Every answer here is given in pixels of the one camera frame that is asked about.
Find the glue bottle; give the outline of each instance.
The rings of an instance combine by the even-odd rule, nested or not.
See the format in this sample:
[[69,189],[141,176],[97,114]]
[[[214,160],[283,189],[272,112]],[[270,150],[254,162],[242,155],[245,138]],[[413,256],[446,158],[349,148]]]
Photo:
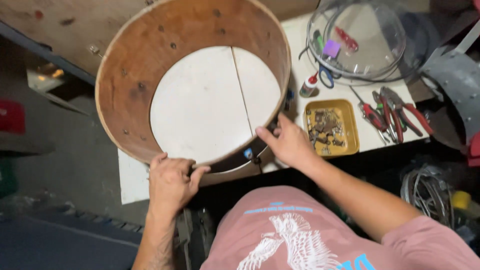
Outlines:
[[315,88],[317,88],[317,83],[318,83],[317,74],[318,74],[318,71],[317,73],[315,73],[315,75],[305,80],[302,87],[300,88],[300,96],[304,98],[308,98],[313,93]]

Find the person's left hand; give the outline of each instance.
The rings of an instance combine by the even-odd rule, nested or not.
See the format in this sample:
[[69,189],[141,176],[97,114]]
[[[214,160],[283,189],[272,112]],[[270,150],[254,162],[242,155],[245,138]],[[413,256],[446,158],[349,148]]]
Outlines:
[[194,160],[169,159],[167,153],[156,156],[150,163],[150,205],[148,212],[154,219],[175,217],[197,193],[198,184],[203,174],[210,167],[197,168],[190,177],[187,176]]

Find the purple sticky note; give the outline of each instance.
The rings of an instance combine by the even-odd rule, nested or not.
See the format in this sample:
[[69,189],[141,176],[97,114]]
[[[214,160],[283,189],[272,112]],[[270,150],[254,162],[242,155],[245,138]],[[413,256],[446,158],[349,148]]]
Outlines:
[[340,43],[337,43],[329,39],[325,44],[325,47],[322,53],[335,58],[338,55],[339,51],[340,51]]

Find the pink t-shirt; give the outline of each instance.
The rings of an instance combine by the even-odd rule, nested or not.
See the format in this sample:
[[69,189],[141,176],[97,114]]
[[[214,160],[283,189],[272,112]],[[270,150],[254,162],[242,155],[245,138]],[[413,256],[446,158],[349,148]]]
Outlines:
[[274,186],[245,195],[218,227],[201,269],[480,269],[455,232],[418,217],[382,244],[357,236],[303,191]]

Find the tin tray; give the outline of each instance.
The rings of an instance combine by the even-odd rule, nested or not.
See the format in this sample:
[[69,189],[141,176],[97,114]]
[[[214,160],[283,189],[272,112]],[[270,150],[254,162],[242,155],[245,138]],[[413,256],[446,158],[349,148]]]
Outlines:
[[315,143],[315,149],[317,154],[322,157],[338,157],[357,153],[360,148],[360,141],[357,132],[357,124],[355,123],[355,115],[353,113],[352,104],[345,99],[320,100],[309,102],[305,106],[305,110],[303,112],[303,122],[305,125],[305,130],[310,130],[311,127],[316,124],[315,112],[318,110],[333,110],[333,112],[338,116],[337,120],[342,125],[342,132],[340,134],[336,134],[335,136],[338,140],[344,141],[345,144],[344,146],[334,146],[333,144],[330,144],[328,146],[328,148],[330,149],[330,154],[325,154],[322,153],[322,148],[325,147],[325,144],[317,141]]

